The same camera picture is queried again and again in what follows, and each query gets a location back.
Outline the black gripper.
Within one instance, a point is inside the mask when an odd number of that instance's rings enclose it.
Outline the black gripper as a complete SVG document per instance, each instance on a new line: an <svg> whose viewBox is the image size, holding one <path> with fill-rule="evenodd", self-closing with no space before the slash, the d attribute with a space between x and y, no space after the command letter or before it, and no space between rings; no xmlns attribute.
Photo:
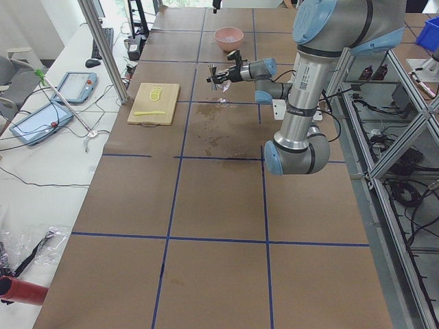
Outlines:
<svg viewBox="0 0 439 329"><path fill-rule="evenodd" d="M226 70L218 71L216 73L216 76L211 76L206 79L207 82L213 83L213 84L222 84L225 81L231 81L231 82L242 82L244 81L244 78L241 75L241 69L243 68L243 63L246 62L246 60L242 60L240 50L234 50L227 54L226 59L228 61L235 61L235 64L230 66Z"/></svg>

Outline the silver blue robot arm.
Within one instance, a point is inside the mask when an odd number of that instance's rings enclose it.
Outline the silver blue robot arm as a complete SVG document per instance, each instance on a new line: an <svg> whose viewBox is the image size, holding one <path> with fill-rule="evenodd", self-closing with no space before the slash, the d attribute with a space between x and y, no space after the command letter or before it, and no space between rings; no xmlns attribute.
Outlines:
<svg viewBox="0 0 439 329"><path fill-rule="evenodd" d="M312 174L329 161L326 136L313 124L329 70L343 49L354 56L396 47L404 34L405 1L305 1L293 26L297 44L296 74L290 83L271 80L272 58L247 62L239 51L229 53L235 65L223 71L210 66L207 82L253 82L257 103L285 101L279 131L264 146L265 166L274 175Z"/></svg>

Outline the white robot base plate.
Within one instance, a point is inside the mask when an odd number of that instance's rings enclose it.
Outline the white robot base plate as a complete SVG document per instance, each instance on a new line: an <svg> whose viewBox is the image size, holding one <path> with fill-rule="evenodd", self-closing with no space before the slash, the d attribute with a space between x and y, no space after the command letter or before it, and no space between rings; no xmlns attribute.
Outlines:
<svg viewBox="0 0 439 329"><path fill-rule="evenodd" d="M286 101L284 99L273 99L272 109L274 113L274 119L277 121L282 121L286 112ZM313 122L318 122L321 120L323 120L322 110L318 106L316 109L316 113L313 115Z"/></svg>

